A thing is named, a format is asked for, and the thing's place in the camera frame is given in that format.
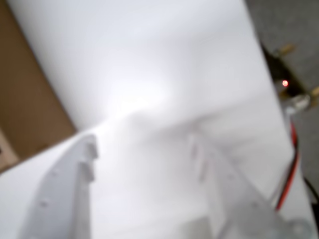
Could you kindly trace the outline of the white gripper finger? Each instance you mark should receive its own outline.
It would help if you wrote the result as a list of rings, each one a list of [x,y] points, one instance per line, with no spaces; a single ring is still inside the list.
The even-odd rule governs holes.
[[[97,158],[92,134],[66,150],[40,180],[18,238],[91,238],[90,184]]]

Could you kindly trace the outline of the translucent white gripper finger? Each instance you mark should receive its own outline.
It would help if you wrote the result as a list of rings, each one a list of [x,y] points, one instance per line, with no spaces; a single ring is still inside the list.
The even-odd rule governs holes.
[[[189,137],[190,154],[200,166],[209,201],[219,196],[225,223],[219,239],[311,239],[315,229],[302,218],[285,220],[242,171],[203,134]]]

